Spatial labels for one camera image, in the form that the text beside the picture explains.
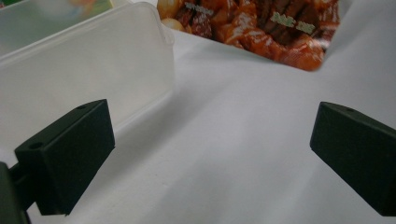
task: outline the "orange snack bag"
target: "orange snack bag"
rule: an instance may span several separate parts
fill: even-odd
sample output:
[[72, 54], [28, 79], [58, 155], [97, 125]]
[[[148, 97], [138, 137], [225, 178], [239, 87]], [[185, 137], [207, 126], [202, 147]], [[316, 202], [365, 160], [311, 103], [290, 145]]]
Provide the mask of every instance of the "orange snack bag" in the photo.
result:
[[306, 71], [318, 69], [338, 0], [159, 0], [163, 24]]

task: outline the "clear plastic container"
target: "clear plastic container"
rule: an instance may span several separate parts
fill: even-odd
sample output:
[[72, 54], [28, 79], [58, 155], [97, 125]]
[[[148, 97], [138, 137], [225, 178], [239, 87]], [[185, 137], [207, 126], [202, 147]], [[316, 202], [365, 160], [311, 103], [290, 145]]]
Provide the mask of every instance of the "clear plastic container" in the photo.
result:
[[0, 56], [61, 32], [111, 7], [109, 3], [97, 3], [91, 10], [85, 11], [81, 4], [88, 3], [23, 0], [0, 8]]
[[90, 101], [108, 100], [119, 131], [139, 111], [169, 96], [174, 73], [172, 34], [148, 3], [126, 3], [0, 54], [2, 161], [13, 161], [15, 147]]

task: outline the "screw hole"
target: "screw hole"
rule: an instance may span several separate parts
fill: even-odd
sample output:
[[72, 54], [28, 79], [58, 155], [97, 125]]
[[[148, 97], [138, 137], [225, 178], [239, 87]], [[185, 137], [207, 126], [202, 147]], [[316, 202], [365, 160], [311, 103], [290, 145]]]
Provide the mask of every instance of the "screw hole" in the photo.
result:
[[42, 142], [37, 142], [37, 143], [33, 143], [32, 145], [29, 146], [30, 149], [36, 149], [39, 147], [42, 147], [43, 143]]

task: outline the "white table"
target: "white table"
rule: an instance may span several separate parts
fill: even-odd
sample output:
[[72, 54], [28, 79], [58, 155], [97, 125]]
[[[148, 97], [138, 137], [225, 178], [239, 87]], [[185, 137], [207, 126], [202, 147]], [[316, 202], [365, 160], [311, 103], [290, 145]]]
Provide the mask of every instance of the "white table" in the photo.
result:
[[33, 223], [396, 223], [309, 147], [321, 101], [396, 128], [396, 2], [349, 3], [316, 72], [173, 32], [170, 102], [117, 133], [69, 217]]

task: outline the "snack bag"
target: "snack bag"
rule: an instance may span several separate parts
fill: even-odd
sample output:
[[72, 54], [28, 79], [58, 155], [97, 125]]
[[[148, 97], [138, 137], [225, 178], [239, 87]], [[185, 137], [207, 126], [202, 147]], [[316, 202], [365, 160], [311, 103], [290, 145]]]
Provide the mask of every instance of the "snack bag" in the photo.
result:
[[340, 23], [338, 0], [159, 0], [164, 25], [306, 71]]

